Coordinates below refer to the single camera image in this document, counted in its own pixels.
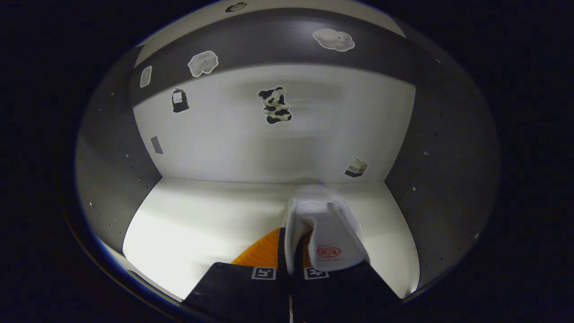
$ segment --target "gray wall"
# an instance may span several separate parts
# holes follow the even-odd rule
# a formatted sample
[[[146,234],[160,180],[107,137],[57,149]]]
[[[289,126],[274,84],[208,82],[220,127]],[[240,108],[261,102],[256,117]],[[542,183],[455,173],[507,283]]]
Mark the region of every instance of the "gray wall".
[[[76,144],[76,183],[88,223],[119,253],[131,219],[161,179],[128,102],[140,50],[132,49],[108,71],[84,112]]]
[[[420,289],[477,242],[497,195],[499,143],[471,77],[436,44],[394,19],[410,41],[440,60],[417,86],[405,140],[385,181],[417,245]]]
[[[322,28],[350,34],[355,48],[338,52],[321,47],[312,35]],[[419,85],[436,64],[409,40],[364,20],[315,9],[261,10],[195,30],[144,60],[130,78],[130,104],[192,79],[187,63],[204,51],[215,52],[219,65],[199,78],[263,64],[315,63],[360,68]],[[148,66],[153,66],[151,82],[140,88]]]

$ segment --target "orange object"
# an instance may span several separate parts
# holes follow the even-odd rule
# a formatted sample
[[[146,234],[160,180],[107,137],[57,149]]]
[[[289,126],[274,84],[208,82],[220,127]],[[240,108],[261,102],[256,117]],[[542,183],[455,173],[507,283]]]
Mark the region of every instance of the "orange object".
[[[279,232],[277,228],[268,233],[247,250],[243,251],[231,264],[252,267],[277,268],[277,252],[279,248]]]

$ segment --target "milk carton sticker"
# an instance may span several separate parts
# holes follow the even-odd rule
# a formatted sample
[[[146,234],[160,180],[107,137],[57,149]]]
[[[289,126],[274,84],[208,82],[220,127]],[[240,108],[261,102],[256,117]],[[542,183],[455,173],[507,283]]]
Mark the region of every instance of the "milk carton sticker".
[[[364,171],[367,169],[367,162],[357,157],[353,157],[353,161],[347,167],[345,175],[350,177],[359,177],[363,175]]]
[[[149,84],[152,79],[152,67],[148,66],[143,69],[142,75],[139,77],[139,87],[144,87]]]

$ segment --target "black background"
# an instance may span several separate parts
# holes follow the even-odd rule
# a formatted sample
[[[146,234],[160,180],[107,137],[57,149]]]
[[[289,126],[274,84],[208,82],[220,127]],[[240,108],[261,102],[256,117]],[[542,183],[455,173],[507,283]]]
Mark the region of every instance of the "black background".
[[[146,36],[206,3],[0,5],[8,84],[2,321],[169,321],[86,256],[63,217],[77,206],[55,180],[73,183],[77,126],[106,70]],[[479,244],[388,321],[571,318],[571,281],[561,275],[569,247],[563,217],[573,206],[567,3],[374,4],[427,35],[470,73],[492,108],[502,146],[500,197]]]

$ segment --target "cloud sticker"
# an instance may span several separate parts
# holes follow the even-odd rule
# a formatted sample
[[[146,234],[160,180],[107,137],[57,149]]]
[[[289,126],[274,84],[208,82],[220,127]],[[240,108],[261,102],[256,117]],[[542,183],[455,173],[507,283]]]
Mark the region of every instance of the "cloud sticker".
[[[355,42],[351,35],[329,28],[316,30],[313,33],[313,38],[324,48],[334,49],[339,52],[346,52],[355,47]]]
[[[194,78],[198,78],[201,73],[209,74],[219,65],[218,57],[212,51],[199,53],[191,58],[187,66]]]

